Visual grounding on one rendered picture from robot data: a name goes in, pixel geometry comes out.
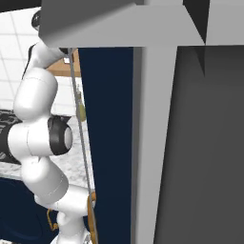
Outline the black hob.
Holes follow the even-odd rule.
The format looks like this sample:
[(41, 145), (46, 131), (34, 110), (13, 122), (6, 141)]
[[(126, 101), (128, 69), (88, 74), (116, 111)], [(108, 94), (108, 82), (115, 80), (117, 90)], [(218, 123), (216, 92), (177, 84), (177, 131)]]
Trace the black hob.
[(8, 146), (8, 132), (13, 125), (18, 123), (21, 123), (21, 120), (15, 116), (13, 111), (0, 110), (0, 162), (20, 164), (10, 154)]

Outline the thin grey cabinet door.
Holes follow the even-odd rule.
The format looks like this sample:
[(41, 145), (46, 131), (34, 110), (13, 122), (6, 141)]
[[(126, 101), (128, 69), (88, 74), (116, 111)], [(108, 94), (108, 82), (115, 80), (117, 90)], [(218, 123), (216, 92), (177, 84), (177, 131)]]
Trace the thin grey cabinet door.
[[(80, 135), (80, 140), (81, 140), (81, 148), (82, 148), (82, 154), (83, 154), (83, 159), (84, 159), (84, 167), (85, 167), (85, 173), (86, 173), (87, 184), (88, 184), (88, 192), (90, 195), (92, 193), (92, 189), (91, 189), (90, 178), (89, 178), (88, 161), (87, 161), (87, 155), (86, 155), (86, 148), (85, 148), (82, 122), (80, 120), (80, 110), (79, 110), (79, 103), (78, 103), (78, 97), (77, 97), (77, 92), (76, 92), (76, 82), (75, 82), (74, 69), (73, 69), (72, 58), (71, 58), (72, 48), (68, 48), (68, 55), (69, 55), (69, 60), (70, 60), (70, 64), (71, 64), (71, 82), (72, 82), (73, 94), (74, 94), (74, 100), (75, 100), (75, 113), (76, 113), (76, 118), (78, 121), (79, 135)], [(96, 224), (95, 224), (95, 234), (96, 234), (96, 241), (98, 244)]]

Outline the olive green bottle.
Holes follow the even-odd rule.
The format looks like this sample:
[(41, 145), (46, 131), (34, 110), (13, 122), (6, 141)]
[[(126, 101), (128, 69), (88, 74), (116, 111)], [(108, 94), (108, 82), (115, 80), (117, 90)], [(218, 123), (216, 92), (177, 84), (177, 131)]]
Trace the olive green bottle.
[(78, 103), (79, 103), (80, 120), (81, 120), (81, 122), (84, 122), (84, 121), (86, 121), (87, 117), (86, 117), (85, 106), (82, 101), (82, 93), (80, 91), (79, 84), (77, 84), (76, 92), (77, 92)]

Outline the grey upper cabinet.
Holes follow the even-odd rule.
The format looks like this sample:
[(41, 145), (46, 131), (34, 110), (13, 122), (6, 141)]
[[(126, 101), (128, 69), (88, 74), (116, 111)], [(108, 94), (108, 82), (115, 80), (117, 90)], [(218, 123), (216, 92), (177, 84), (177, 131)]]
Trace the grey upper cabinet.
[(42, 0), (49, 47), (244, 45), (244, 0)]

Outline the navy tall cabinet panel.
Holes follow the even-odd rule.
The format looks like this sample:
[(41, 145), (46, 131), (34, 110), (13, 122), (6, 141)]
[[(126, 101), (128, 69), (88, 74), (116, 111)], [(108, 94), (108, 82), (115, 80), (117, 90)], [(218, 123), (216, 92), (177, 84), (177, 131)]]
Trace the navy tall cabinet panel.
[(81, 48), (99, 244), (131, 244), (132, 48)]

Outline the wooden wall shelf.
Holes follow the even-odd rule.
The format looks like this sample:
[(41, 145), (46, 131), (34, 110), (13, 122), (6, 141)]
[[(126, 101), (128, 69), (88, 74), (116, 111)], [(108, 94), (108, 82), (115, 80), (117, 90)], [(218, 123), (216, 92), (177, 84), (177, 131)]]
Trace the wooden wall shelf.
[[(68, 56), (63, 53), (61, 50), (55, 52), (53, 59), (51, 60), (51, 64), (47, 67), (47, 71), (50, 71), (54, 76), (71, 76), (71, 64), (65, 63), (64, 59)], [(74, 69), (74, 76), (80, 77), (81, 70), (80, 70), (80, 62), (79, 62), (79, 55), (78, 49), (72, 50), (72, 64)]]

